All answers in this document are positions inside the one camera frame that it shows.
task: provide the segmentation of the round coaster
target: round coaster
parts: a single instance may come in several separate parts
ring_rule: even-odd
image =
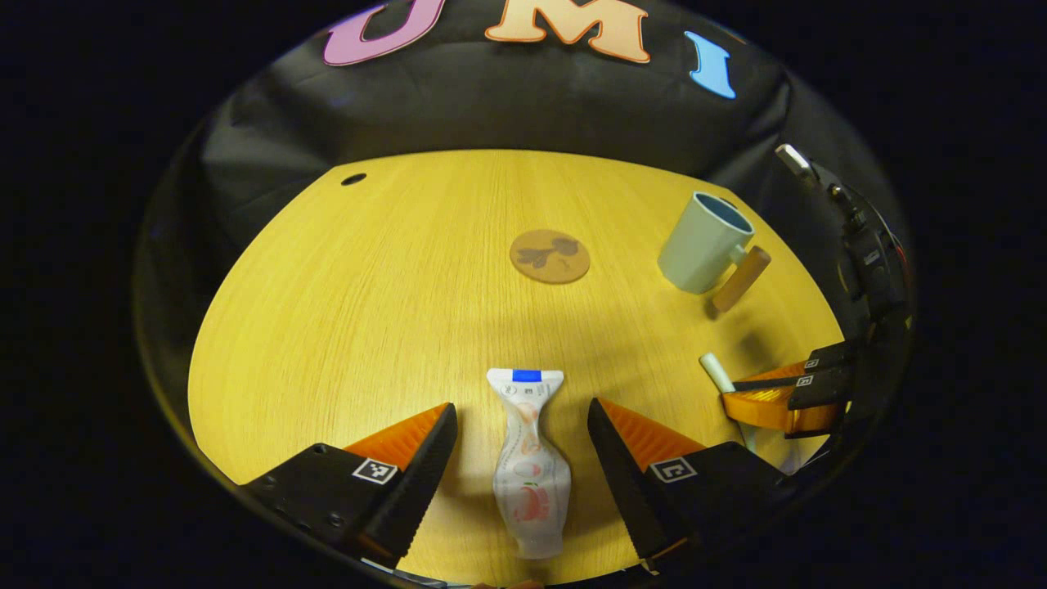
[[[574,281],[588,271],[588,250],[565,232],[535,229],[521,233],[509,257],[524,275],[549,284]]]

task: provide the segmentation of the toothpaste tube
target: toothpaste tube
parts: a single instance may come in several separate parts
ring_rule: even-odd
[[[563,551],[571,468],[538,433],[541,408],[563,383],[559,370],[492,368],[487,381],[506,408],[506,444],[494,471],[494,499],[521,559]]]

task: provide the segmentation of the wooden table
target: wooden table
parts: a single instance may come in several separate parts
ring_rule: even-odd
[[[716,319],[711,293],[678,290],[656,264],[697,188],[736,204],[774,258]],[[535,228],[580,239],[588,273],[563,285],[519,273],[509,245]],[[244,483],[307,445],[343,447],[450,401],[458,445],[399,568],[563,583],[639,562],[586,431],[594,395],[707,446],[741,441],[698,357],[716,354],[740,379],[842,340],[800,260],[729,190],[580,155],[409,154],[332,168],[244,251],[201,327],[190,412],[202,451]],[[515,558],[495,506],[506,420],[485,380],[493,367],[565,375],[542,413],[573,472],[564,550],[549,561]],[[823,441],[761,431],[757,451],[790,471]]]

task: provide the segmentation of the wooden stick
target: wooden stick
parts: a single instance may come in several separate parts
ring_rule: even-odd
[[[731,308],[738,302],[738,299],[741,299],[745,290],[749,290],[749,287],[763,273],[764,268],[770,263],[771,254],[758,245],[754,245],[745,258],[738,264],[738,269],[734,270],[731,277],[713,297],[713,307],[716,308],[716,311],[721,314],[731,311]]]

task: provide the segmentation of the blue letter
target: blue letter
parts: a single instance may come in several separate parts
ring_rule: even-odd
[[[727,60],[731,53],[690,30],[685,30],[684,35],[694,41],[694,48],[698,51],[698,69],[691,72],[691,80],[710,92],[733,99],[736,94],[727,78]]]

